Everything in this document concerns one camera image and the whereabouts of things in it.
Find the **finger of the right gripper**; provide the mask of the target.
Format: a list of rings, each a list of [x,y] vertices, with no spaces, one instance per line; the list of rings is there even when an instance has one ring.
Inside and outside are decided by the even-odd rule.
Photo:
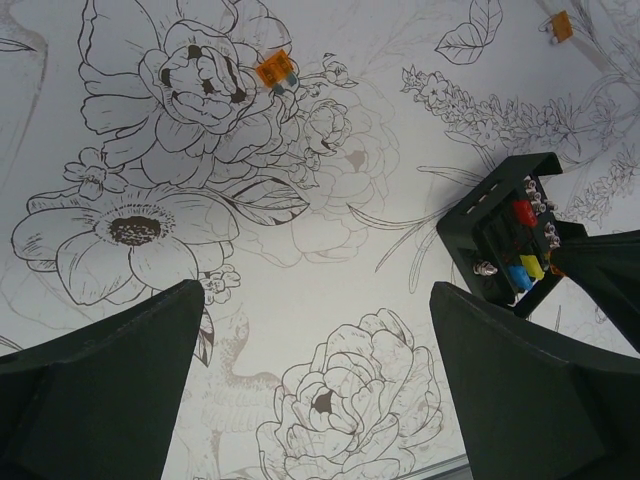
[[[579,285],[625,339],[639,348],[639,232],[564,241],[552,268]]]

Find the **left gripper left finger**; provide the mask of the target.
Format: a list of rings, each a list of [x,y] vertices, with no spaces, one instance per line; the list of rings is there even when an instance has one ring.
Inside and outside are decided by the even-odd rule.
[[[184,280],[1,358],[4,479],[158,479],[200,332]]]

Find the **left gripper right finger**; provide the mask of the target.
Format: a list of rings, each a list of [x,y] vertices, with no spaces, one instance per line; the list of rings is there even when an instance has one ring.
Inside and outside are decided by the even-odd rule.
[[[474,478],[638,478],[638,359],[448,282],[430,311]]]

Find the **black fuse box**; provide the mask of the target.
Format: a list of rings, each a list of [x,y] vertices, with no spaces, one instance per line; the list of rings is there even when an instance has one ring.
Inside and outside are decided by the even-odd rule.
[[[542,179],[563,172],[552,152],[510,156],[437,223],[472,294],[529,317],[560,282],[550,256],[585,227],[555,215]]]

